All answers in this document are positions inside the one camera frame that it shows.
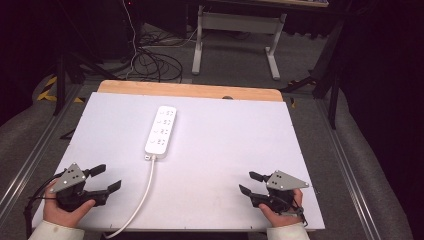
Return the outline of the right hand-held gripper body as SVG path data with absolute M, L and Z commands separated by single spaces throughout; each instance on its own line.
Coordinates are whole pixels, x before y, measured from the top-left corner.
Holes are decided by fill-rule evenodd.
M 302 214 L 302 207 L 295 207 L 293 204 L 294 189 L 308 188 L 309 184 L 294 176 L 276 170 L 267 183 L 265 183 L 268 193 L 266 195 L 252 193 L 249 197 L 254 207 L 260 204 L 267 205 L 277 214 Z

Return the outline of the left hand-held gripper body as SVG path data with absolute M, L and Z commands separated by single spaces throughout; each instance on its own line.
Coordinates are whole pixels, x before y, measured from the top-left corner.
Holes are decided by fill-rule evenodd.
M 95 201 L 95 207 L 106 204 L 109 193 L 107 190 L 86 191 L 84 186 L 87 178 L 76 163 L 72 163 L 63 171 L 50 191 L 56 194 L 59 207 L 72 212 L 88 200 Z

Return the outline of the person's right hand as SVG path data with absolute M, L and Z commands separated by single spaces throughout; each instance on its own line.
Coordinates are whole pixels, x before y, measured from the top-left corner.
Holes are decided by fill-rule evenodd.
M 303 193 L 300 189 L 294 189 L 293 190 L 294 199 L 293 204 L 295 207 L 301 207 L 302 206 L 302 199 L 303 199 Z M 271 225 L 275 228 L 277 227 L 285 227 L 297 223 L 302 223 L 302 217 L 298 215 L 278 215 L 275 212 L 273 212 L 267 205 L 260 204 L 259 209 L 262 211 L 263 215 L 266 217 L 266 219 L 271 223 Z

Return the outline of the person's left hand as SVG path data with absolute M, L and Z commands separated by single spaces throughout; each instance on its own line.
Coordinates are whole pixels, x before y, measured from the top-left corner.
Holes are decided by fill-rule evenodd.
M 95 201 L 88 200 L 72 212 L 61 209 L 56 201 L 56 194 L 50 189 L 56 183 L 51 181 L 45 189 L 43 219 L 50 223 L 68 228 L 76 228 L 84 216 L 94 207 Z

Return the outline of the white power strip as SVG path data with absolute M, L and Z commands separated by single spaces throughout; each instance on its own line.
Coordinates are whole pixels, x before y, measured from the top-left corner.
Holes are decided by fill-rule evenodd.
M 175 107 L 160 106 L 158 108 L 144 148 L 147 160 L 161 159 L 166 156 L 176 115 Z

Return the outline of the yellow black floor tape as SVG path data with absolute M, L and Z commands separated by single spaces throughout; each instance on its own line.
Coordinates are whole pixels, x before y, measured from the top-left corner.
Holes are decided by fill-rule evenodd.
M 46 101 L 52 101 L 52 102 L 56 102 L 58 100 L 56 95 L 51 95 L 50 92 L 53 89 L 53 86 L 56 84 L 57 82 L 57 77 L 56 76 L 52 76 L 44 85 L 41 93 L 38 95 L 37 100 L 38 101 L 42 101 L 42 100 L 46 100 Z

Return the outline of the black metal stand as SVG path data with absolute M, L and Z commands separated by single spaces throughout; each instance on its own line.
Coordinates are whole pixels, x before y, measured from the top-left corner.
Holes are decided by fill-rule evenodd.
M 57 116 L 65 107 L 66 100 L 66 77 L 69 77 L 73 84 L 82 84 L 85 81 L 82 66 L 88 67 L 96 74 L 105 79 L 116 79 L 116 76 L 98 66 L 94 61 L 76 52 L 62 52 L 57 58 L 56 69 L 56 106 L 53 113 Z
M 344 20 L 338 20 L 308 77 L 300 81 L 293 81 L 287 87 L 280 89 L 280 92 L 282 93 L 291 93 L 306 86 L 307 84 L 315 82 L 316 85 L 312 91 L 312 96 L 315 99 L 323 99 L 327 93 L 330 93 L 327 119 L 333 129 L 336 129 L 336 108 L 340 88 L 338 70 L 336 69 L 337 63 L 335 51 L 338 46 L 338 41 L 343 27 Z

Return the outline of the dark curtain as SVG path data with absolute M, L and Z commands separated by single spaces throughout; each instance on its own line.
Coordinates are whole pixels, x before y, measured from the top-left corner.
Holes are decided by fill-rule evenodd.
M 346 22 L 340 51 L 350 113 L 424 240 L 424 0 L 378 0 Z

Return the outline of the wooden desk top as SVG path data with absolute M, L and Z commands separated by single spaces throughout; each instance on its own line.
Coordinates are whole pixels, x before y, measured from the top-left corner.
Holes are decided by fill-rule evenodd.
M 289 5 L 289 6 L 308 6 L 308 7 L 328 7 L 328 0 L 208 0 L 208 1 L 223 1 L 242 4 L 274 4 L 274 5 Z

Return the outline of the aluminium floor rail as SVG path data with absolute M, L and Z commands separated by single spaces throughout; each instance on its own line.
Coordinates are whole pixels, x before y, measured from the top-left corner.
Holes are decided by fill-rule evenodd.
M 65 104 L 57 114 L 55 102 L 35 100 L 0 127 L 0 222 L 14 208 L 81 88 L 81 84 L 67 87 Z
M 321 117 L 323 118 L 327 132 L 329 133 L 332 146 L 336 152 L 336 160 L 338 162 L 341 174 L 349 191 L 350 198 L 353 202 L 366 238 L 367 240 L 382 240 L 366 199 L 363 195 L 362 189 L 360 188 L 356 176 L 348 161 L 348 157 L 341 144 L 337 131 L 330 125 L 330 121 L 328 120 L 328 111 L 324 101 L 316 100 L 316 106 L 320 112 Z

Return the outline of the white metal desk frame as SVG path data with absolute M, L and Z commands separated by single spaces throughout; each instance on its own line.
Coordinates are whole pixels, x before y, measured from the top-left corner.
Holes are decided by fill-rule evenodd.
M 239 31 L 260 34 L 272 34 L 272 44 L 264 48 L 269 69 L 274 80 L 281 78 L 275 60 L 275 51 L 278 46 L 287 15 L 281 14 L 278 18 L 267 18 L 258 16 L 244 16 L 224 13 L 209 13 L 204 6 L 198 7 L 196 45 L 191 72 L 194 75 L 200 73 L 202 59 L 202 33 L 207 30 Z

